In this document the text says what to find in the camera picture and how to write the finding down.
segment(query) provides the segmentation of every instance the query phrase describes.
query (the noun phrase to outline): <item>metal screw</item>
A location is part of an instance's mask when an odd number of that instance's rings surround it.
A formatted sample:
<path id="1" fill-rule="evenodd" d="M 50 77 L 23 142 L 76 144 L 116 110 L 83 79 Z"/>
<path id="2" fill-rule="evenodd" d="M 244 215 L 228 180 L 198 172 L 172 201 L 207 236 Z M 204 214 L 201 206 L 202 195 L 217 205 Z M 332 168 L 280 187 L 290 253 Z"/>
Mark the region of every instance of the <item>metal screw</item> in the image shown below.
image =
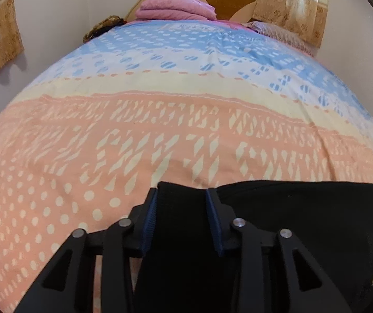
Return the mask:
<path id="1" fill-rule="evenodd" d="M 292 232 L 287 228 L 281 229 L 279 234 L 281 234 L 281 237 L 285 239 L 289 239 L 292 236 Z"/>
<path id="2" fill-rule="evenodd" d="M 78 228 L 77 230 L 74 230 L 74 231 L 72 232 L 72 236 L 73 236 L 74 238 L 80 238 L 80 237 L 83 236 L 83 234 L 85 234 L 85 231 L 84 231 L 83 229 L 81 229 L 81 228 Z"/>
<path id="3" fill-rule="evenodd" d="M 131 225 L 131 220 L 129 218 L 121 219 L 118 224 L 120 227 L 128 227 Z"/>
<path id="4" fill-rule="evenodd" d="M 246 220 L 242 218 L 235 218 L 233 220 L 233 225 L 236 227 L 243 227 L 246 224 Z"/>

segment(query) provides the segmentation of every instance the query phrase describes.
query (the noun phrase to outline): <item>bed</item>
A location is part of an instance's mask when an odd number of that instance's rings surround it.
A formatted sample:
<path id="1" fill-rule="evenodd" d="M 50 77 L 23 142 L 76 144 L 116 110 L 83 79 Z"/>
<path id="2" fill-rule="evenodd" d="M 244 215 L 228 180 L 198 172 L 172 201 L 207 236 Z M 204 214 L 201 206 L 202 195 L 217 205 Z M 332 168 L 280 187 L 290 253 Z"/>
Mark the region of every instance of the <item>bed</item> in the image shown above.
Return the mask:
<path id="1" fill-rule="evenodd" d="M 255 0 L 206 1 L 246 22 Z M 13 312 L 75 228 L 109 227 L 160 180 L 256 179 L 373 183 L 373 118 L 315 59 L 248 29 L 112 29 L 0 115 L 0 310 Z"/>

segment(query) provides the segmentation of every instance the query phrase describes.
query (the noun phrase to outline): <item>folded blanket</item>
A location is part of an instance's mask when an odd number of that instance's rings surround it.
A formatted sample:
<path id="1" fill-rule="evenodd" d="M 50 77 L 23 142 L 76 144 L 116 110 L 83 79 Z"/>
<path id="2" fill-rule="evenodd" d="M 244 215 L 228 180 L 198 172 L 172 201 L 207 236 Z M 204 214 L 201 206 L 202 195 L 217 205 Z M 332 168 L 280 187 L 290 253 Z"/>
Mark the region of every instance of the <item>folded blanket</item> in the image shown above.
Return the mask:
<path id="1" fill-rule="evenodd" d="M 206 17 L 176 9 L 137 9 L 135 16 L 144 20 L 208 20 Z"/>
<path id="2" fill-rule="evenodd" d="M 191 14 L 201 15 L 208 20 L 216 20 L 215 8 L 200 0 L 145 0 L 140 8 L 149 9 L 175 9 Z"/>

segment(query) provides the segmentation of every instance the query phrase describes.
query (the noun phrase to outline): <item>black garment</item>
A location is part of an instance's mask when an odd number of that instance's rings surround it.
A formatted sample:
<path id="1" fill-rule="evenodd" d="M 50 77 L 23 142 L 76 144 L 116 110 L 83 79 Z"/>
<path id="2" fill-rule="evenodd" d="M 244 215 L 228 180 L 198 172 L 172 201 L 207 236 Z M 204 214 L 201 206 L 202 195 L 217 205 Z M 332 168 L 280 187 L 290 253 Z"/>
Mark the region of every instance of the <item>black garment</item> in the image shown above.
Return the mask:
<path id="1" fill-rule="evenodd" d="M 217 188 L 220 201 L 262 230 L 292 230 L 354 312 L 373 280 L 373 185 L 254 181 Z M 229 312 L 237 258 L 219 258 L 205 190 L 160 183 L 156 228 L 135 291 L 136 312 Z"/>

